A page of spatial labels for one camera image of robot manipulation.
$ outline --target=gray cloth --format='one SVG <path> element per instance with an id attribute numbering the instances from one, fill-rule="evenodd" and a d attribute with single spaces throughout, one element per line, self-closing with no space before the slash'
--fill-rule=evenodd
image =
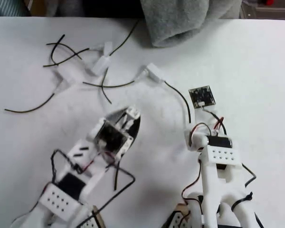
<path id="1" fill-rule="evenodd" d="M 242 0 L 140 0 L 155 47 L 177 45 L 199 33 L 214 19 L 239 17 Z M 82 16 L 81 1 L 47 0 L 48 16 Z"/>

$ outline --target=black wire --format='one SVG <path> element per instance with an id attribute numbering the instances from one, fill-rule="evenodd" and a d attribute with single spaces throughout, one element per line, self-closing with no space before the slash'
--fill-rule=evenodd
<path id="1" fill-rule="evenodd" d="M 251 178 L 250 180 L 248 180 L 248 181 L 245 183 L 245 187 L 247 187 L 248 184 L 250 184 L 251 182 L 253 182 L 253 181 L 257 178 L 257 176 L 256 176 L 246 165 L 244 165 L 244 164 L 242 164 L 242 165 L 243 165 L 243 167 L 245 168 L 245 170 L 247 170 L 247 171 L 253 176 L 253 178 Z"/>
<path id="2" fill-rule="evenodd" d="M 185 216 L 183 216 L 183 217 L 181 218 L 181 220 L 180 220 L 180 222 L 179 222 L 179 225 L 178 225 L 179 228 L 181 227 L 181 223 L 183 222 L 183 220 L 184 220 L 186 217 L 188 217 L 189 215 L 190 215 L 190 211 L 188 212 L 187 215 L 185 215 Z"/>
<path id="3" fill-rule="evenodd" d="M 173 89 L 175 92 L 177 92 L 181 97 L 182 99 L 184 100 L 186 106 L 187 106 L 187 110 L 188 110 L 188 118 L 189 118 L 189 123 L 191 123 L 191 113 L 190 113 L 190 108 L 189 108 L 189 104 L 186 100 L 186 98 L 180 93 L 180 91 L 178 91 L 176 88 L 174 88 L 173 86 L 169 85 L 168 82 L 166 82 L 166 85 L 169 86 L 171 89 Z"/>
<path id="4" fill-rule="evenodd" d="M 139 19 L 133 25 L 133 27 L 132 27 L 131 31 L 129 32 L 128 36 L 126 37 L 126 39 L 121 43 L 121 45 L 119 45 L 114 51 L 111 52 L 110 56 L 112 54 L 114 54 L 114 52 L 116 52 L 118 49 L 120 49 L 125 44 L 125 42 L 128 40 L 128 38 L 131 36 L 131 34 L 133 33 L 134 29 L 136 28 L 138 22 L 139 22 Z"/>
<path id="5" fill-rule="evenodd" d="M 54 45 L 53 49 L 52 49 L 52 52 L 51 52 L 51 60 L 53 61 L 53 63 L 56 64 L 56 62 L 54 61 L 53 59 L 53 54 L 54 54 L 54 51 L 55 49 L 57 48 L 58 44 L 60 43 L 60 41 L 62 41 L 63 37 L 65 37 L 65 34 L 63 34 L 60 39 L 58 40 L 58 42 Z"/>
<path id="6" fill-rule="evenodd" d="M 234 211 L 234 208 L 240 204 L 241 202 L 244 202 L 244 201 L 250 201 L 252 200 L 252 192 L 250 192 L 248 195 L 246 195 L 244 198 L 242 199 L 239 199 L 237 200 L 234 204 L 232 204 L 231 206 L 231 211 L 233 212 Z"/>
<path id="7" fill-rule="evenodd" d="M 222 128 L 223 128 L 223 130 L 224 130 L 224 134 L 225 134 L 225 135 L 227 135 L 226 128 L 225 128 L 225 126 L 224 126 L 223 122 L 218 118 L 218 116 L 217 116 L 217 115 L 215 115 L 213 112 L 211 112 L 211 111 L 208 111 L 208 110 L 204 109 L 204 107 L 202 107 L 202 110 L 203 110 L 203 111 L 205 111 L 205 112 L 207 112 L 207 113 L 210 113 L 214 118 L 216 118 L 216 120 L 220 123 L 220 125 L 221 125 L 221 126 L 222 126 Z"/>
<path id="8" fill-rule="evenodd" d="M 114 191 L 116 191 L 117 189 L 117 179 L 118 179 L 118 171 L 120 168 L 120 161 L 118 161 L 117 166 L 116 166 L 116 170 L 115 170 L 115 177 L 114 177 Z"/>
<path id="9" fill-rule="evenodd" d="M 258 223 L 258 225 L 260 226 L 260 228 L 264 228 L 263 224 L 261 223 L 260 219 L 258 218 L 257 214 L 255 213 L 256 216 L 256 222 Z"/>
<path id="10" fill-rule="evenodd" d="M 52 174 L 53 174 L 52 183 L 55 183 L 56 181 L 57 170 L 55 168 L 54 157 L 57 153 L 60 153 L 66 159 L 66 161 L 70 164 L 71 168 L 75 170 L 78 174 L 82 174 L 84 172 L 78 164 L 73 164 L 72 161 L 68 158 L 68 156 L 65 153 L 63 153 L 60 149 L 56 149 L 54 150 L 51 156 L 51 165 L 52 165 Z"/>
<path id="11" fill-rule="evenodd" d="M 86 85 L 89 85 L 89 86 L 96 86 L 96 87 L 103 87 L 103 88 L 119 88 L 119 87 L 123 87 L 123 86 L 127 86 L 127 85 L 130 85 L 132 83 L 134 83 L 135 80 L 131 81 L 131 82 L 128 82 L 128 83 L 125 83 L 125 84 L 121 84 L 121 85 L 104 85 L 104 86 L 101 86 L 101 85 L 96 85 L 96 84 L 92 84 L 92 83 L 89 83 L 89 82 L 82 82 L 83 84 L 86 84 Z"/>
<path id="12" fill-rule="evenodd" d="M 118 191 L 113 197 L 111 197 L 98 211 L 95 212 L 95 214 L 83 220 L 78 226 L 76 226 L 76 228 L 81 228 L 83 224 L 85 224 L 87 221 L 89 221 L 90 219 L 98 215 L 106 206 L 108 206 L 109 203 L 111 203 L 117 196 L 119 196 L 122 192 L 124 192 L 128 187 L 130 187 L 136 181 L 136 178 L 128 171 L 124 170 L 123 168 L 119 168 L 119 170 L 123 172 L 124 174 L 130 176 L 132 178 L 132 181 L 128 183 L 126 186 L 124 186 L 120 191 Z"/>
<path id="13" fill-rule="evenodd" d="M 66 61 L 68 61 L 69 59 L 73 58 L 74 56 L 78 56 L 78 54 L 82 53 L 82 52 L 85 52 L 85 51 L 88 51 L 90 50 L 90 48 L 86 48 L 86 49 L 83 49 L 81 51 L 78 51 L 76 52 L 75 54 L 71 55 L 69 58 L 66 58 L 65 60 L 59 62 L 59 63 L 55 63 L 55 64 L 49 64 L 49 65 L 44 65 L 43 67 L 53 67 L 53 66 L 58 66 L 59 64 L 62 64 Z"/>
<path id="14" fill-rule="evenodd" d="M 46 45 L 56 45 L 56 44 L 65 46 L 65 47 L 68 48 L 70 51 L 72 51 L 78 58 L 80 58 L 80 59 L 82 60 L 82 58 L 81 58 L 70 46 L 68 46 L 68 45 L 66 45 L 66 44 L 62 44 L 62 43 L 48 43 L 48 44 L 46 44 Z"/>
<path id="15" fill-rule="evenodd" d="M 15 110 L 10 110 L 10 109 L 4 109 L 5 111 L 8 111 L 8 112 L 12 112 L 12 113 L 29 113 L 29 112 L 32 112 L 32 111 L 35 111 L 36 109 L 39 109 L 41 108 L 42 106 L 44 106 L 47 102 L 50 101 L 50 99 L 52 99 L 52 97 L 54 96 L 55 94 L 53 93 L 45 102 L 43 102 L 41 105 L 39 105 L 38 107 L 36 108 L 33 108 L 33 109 L 30 109 L 30 110 L 26 110 L 26 111 L 15 111 Z"/>
<path id="16" fill-rule="evenodd" d="M 112 102 L 110 101 L 110 99 L 108 98 L 108 96 L 105 94 L 105 90 L 104 90 L 104 82 L 105 82 L 105 77 L 106 77 L 107 73 L 108 73 L 108 68 L 107 68 L 107 70 L 105 71 L 103 81 L 101 82 L 101 90 L 103 91 L 103 94 L 104 94 L 105 98 L 107 99 L 107 101 L 108 101 L 110 104 L 112 104 Z"/>

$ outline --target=white table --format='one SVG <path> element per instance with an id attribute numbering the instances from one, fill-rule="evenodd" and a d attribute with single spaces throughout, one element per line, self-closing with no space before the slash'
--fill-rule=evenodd
<path id="1" fill-rule="evenodd" d="M 63 43 L 75 50 L 109 40 L 117 46 L 133 23 L 0 18 L 0 228 L 36 202 L 51 178 L 55 148 L 67 152 L 100 117 L 130 104 L 141 110 L 142 122 L 121 166 L 137 181 L 102 212 L 107 227 L 158 228 L 181 202 L 182 188 L 197 175 L 197 154 L 186 149 L 186 109 L 168 87 L 143 80 L 106 89 L 110 105 L 98 88 L 79 84 L 35 112 L 3 111 L 33 108 L 57 86 L 52 70 L 42 67 L 52 48 L 46 43 L 66 34 Z M 57 61 L 67 56 L 61 49 L 55 53 Z M 81 56 L 96 59 L 92 52 Z M 167 72 L 167 80 L 188 101 L 188 89 L 211 86 L 228 134 L 237 139 L 243 162 L 257 174 L 249 186 L 256 213 L 266 228 L 285 228 L 285 21 L 219 20 L 187 42 L 165 49 L 151 47 L 141 22 L 113 55 L 106 82 L 128 82 L 150 62 Z M 99 81 L 85 76 L 76 58 L 60 67 L 78 81 Z M 108 172 L 93 193 L 91 202 L 98 207 L 113 194 L 113 173 Z M 119 187 L 127 181 L 120 175 Z"/>

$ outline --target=circuit board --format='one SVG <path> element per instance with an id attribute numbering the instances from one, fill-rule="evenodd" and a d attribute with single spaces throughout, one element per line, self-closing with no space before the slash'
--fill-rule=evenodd
<path id="1" fill-rule="evenodd" d="M 203 106 L 216 104 L 209 85 L 200 88 L 190 89 L 189 94 L 193 102 L 194 108 L 201 108 Z"/>

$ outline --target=perforated white plate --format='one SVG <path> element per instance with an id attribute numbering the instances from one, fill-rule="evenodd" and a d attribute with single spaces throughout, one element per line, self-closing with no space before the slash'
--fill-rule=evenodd
<path id="1" fill-rule="evenodd" d="M 54 184 L 49 184 L 39 202 L 64 221 L 69 221 L 80 204 Z"/>

